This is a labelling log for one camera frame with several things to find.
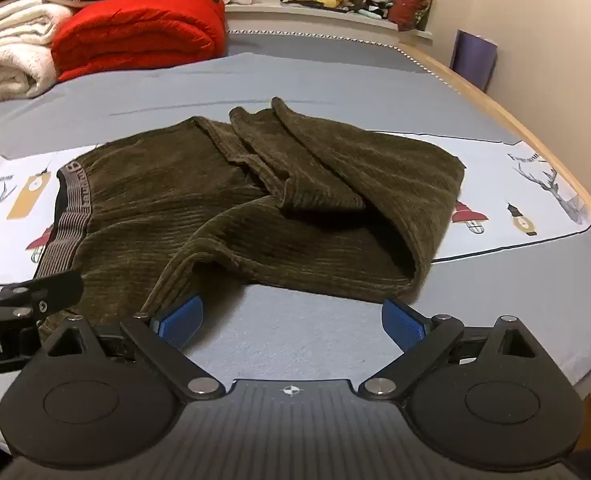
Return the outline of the white printed deer bed runner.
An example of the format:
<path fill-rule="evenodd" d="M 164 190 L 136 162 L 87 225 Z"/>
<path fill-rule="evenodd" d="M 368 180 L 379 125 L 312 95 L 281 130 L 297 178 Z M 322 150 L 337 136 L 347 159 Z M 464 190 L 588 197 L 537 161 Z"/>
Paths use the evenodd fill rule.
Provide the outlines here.
<path fill-rule="evenodd" d="M 466 167 L 435 259 L 475 256 L 577 234 L 591 212 L 557 170 L 524 142 L 513 145 L 421 136 Z M 56 172 L 89 146 L 17 159 L 0 156 L 0 284 L 34 277 L 46 248 L 58 194 Z"/>

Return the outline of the purple storage box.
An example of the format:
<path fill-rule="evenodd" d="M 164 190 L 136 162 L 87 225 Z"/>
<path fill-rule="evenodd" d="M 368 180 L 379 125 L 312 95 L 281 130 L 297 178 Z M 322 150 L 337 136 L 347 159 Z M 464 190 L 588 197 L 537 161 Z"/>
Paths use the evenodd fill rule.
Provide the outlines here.
<path fill-rule="evenodd" d="M 493 76 L 497 53 L 495 42 L 458 29 L 449 68 L 485 92 Z"/>

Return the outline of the brown corduroy pants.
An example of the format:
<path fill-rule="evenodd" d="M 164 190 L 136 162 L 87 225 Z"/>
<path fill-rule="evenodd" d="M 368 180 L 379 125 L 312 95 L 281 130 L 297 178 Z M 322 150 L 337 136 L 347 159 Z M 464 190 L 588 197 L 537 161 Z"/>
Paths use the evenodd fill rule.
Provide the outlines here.
<path fill-rule="evenodd" d="M 418 295 L 465 167 L 425 142 L 297 113 L 280 99 L 192 117 L 64 166 L 39 276 L 75 270 L 76 312 L 157 314 L 224 270 L 356 300 Z"/>

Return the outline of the cream folded blanket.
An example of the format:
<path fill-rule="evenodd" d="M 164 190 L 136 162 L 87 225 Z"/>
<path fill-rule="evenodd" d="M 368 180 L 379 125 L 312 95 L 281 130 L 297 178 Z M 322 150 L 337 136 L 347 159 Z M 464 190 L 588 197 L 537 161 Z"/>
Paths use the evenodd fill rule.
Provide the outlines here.
<path fill-rule="evenodd" d="M 0 6 L 0 102 L 33 99 L 56 84 L 51 44 L 72 16 L 67 6 L 45 0 Z"/>

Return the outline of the wooden bed frame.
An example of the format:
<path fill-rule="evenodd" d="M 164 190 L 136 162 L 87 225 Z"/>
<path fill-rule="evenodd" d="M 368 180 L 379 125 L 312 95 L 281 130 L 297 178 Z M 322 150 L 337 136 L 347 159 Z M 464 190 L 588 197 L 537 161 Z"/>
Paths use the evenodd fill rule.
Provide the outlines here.
<path fill-rule="evenodd" d="M 434 0 L 429 29 L 443 64 L 459 29 L 497 44 L 489 97 L 591 196 L 591 0 Z"/>

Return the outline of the red folded blanket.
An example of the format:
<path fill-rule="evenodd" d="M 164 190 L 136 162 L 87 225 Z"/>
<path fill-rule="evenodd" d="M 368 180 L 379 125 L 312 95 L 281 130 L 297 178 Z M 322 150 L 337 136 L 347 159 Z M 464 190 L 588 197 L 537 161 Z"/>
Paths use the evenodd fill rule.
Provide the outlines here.
<path fill-rule="evenodd" d="M 51 44 L 58 81 L 155 70 L 225 54 L 225 4 L 213 0 L 106 0 L 75 13 Z"/>

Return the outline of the grey bed sheet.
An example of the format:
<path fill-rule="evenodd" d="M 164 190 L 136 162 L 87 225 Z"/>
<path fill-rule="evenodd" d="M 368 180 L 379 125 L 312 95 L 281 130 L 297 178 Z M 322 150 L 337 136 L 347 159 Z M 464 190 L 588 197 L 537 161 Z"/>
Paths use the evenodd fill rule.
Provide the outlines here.
<path fill-rule="evenodd" d="M 422 54 L 315 35 L 236 32 L 226 56 L 198 64 L 84 76 L 32 100 L 0 103 L 0 156 L 81 148 L 200 115 L 226 120 L 272 98 L 292 110 L 396 136 L 524 142 L 579 186 L 530 133 Z M 555 240 L 435 263 L 416 301 L 475 326 L 527 324 L 581 396 L 591 391 L 591 225 Z"/>

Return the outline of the panda plush toy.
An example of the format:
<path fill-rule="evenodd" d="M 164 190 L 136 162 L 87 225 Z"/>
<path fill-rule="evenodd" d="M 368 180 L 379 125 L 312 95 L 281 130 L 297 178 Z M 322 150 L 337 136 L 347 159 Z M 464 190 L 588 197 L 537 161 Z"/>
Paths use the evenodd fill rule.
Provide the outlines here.
<path fill-rule="evenodd" d="M 380 16 L 380 18 L 388 17 L 391 6 L 391 0 L 364 0 L 364 9 L 371 14 Z"/>

